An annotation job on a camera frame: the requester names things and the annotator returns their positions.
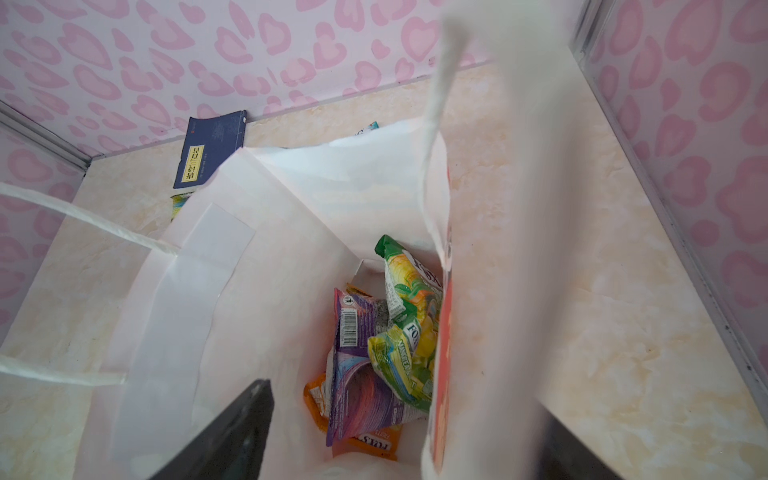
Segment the yellow green candy packet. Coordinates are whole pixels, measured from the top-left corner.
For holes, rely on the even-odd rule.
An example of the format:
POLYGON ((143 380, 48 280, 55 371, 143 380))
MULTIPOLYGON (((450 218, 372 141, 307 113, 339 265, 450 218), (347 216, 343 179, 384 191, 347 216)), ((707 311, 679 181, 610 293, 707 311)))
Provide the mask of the yellow green candy packet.
POLYGON ((423 412, 432 404, 437 336, 428 332, 411 347, 417 329, 397 325, 367 340, 367 352, 375 372, 404 403, 423 412))

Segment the orange snack packet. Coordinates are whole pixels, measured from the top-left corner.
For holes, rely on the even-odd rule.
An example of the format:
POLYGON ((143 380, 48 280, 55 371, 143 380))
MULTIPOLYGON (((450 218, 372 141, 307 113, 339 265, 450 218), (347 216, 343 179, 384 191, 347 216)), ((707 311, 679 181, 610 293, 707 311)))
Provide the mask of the orange snack packet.
MULTIPOLYGON (((328 394, 325 393, 325 385, 326 375, 321 374, 315 380, 307 383, 303 390, 305 405, 315 425, 323 433, 328 431, 328 414, 330 411, 328 394)), ((332 454, 336 457, 344 453, 357 452, 396 461, 401 435, 401 425, 378 429, 334 443, 332 445, 332 454)))

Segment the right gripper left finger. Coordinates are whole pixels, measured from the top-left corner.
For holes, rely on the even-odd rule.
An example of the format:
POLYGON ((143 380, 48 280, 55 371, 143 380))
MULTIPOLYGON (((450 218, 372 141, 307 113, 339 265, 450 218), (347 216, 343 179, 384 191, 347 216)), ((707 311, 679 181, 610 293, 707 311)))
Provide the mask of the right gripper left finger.
POLYGON ((258 478, 273 411, 271 382, 254 381, 152 480, 258 478))

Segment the green snack packet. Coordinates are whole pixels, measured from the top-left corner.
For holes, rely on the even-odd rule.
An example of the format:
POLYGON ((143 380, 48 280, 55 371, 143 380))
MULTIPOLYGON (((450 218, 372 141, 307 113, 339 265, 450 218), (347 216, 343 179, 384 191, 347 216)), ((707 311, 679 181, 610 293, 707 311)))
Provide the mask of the green snack packet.
POLYGON ((187 202, 187 200, 191 195, 192 195, 191 192, 186 192, 186 193, 175 194, 170 197, 171 199, 170 220, 171 221, 173 221, 176 218, 176 216, 178 215, 178 213, 180 212, 180 210, 185 205, 185 203, 187 202))

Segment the green Fox's spring packet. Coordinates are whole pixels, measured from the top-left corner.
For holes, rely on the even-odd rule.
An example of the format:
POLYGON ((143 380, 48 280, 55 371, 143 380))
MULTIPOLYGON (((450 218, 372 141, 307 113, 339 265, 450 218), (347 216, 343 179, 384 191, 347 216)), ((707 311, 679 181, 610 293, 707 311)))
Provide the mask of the green Fox's spring packet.
POLYGON ((390 315, 406 334, 411 352, 430 357, 437 348, 443 289, 437 277, 388 235, 375 252, 385 262, 385 290, 390 315))

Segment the red white paper bag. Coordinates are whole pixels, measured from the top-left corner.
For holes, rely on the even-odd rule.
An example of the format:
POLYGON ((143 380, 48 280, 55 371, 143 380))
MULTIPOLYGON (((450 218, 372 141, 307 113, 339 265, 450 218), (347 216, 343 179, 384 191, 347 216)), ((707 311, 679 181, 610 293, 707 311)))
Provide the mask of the red white paper bag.
MULTIPOLYGON (((258 379, 274 396, 256 479, 527 479, 537 469, 536 399, 562 309, 581 210, 580 76, 541 1, 450 1, 422 116, 301 148, 241 148, 187 201, 160 239, 32 190, 4 195, 81 220, 149 252, 102 367, 62 372, 3 357, 3 373, 92 392, 79 479, 152 479, 258 379), (459 364, 452 325, 450 178, 440 124, 468 44, 494 58, 510 95, 517 155, 511 224, 471 275, 478 372, 459 364), (383 235, 443 289, 426 416, 402 424, 397 460, 336 457, 303 399, 327 373, 334 291, 384 300, 383 235)), ((390 315, 387 331, 397 325, 390 315)))

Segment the purple snack packet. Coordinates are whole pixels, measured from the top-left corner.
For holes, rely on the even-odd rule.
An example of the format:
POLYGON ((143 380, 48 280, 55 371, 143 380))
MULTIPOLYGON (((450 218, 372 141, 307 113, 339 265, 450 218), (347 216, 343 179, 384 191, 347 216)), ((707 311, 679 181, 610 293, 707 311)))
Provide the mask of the purple snack packet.
POLYGON ((426 413, 400 400, 375 372, 368 340, 386 330, 384 300, 334 291, 336 331, 326 385, 330 413, 326 444, 424 418, 426 413))

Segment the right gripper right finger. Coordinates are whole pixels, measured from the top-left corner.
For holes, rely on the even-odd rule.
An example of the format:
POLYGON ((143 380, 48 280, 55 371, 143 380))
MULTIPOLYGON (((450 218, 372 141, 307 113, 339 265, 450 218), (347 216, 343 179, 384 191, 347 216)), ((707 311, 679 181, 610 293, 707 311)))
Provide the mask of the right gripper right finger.
POLYGON ((622 480, 552 413, 544 410, 546 432, 540 449, 539 480, 622 480))

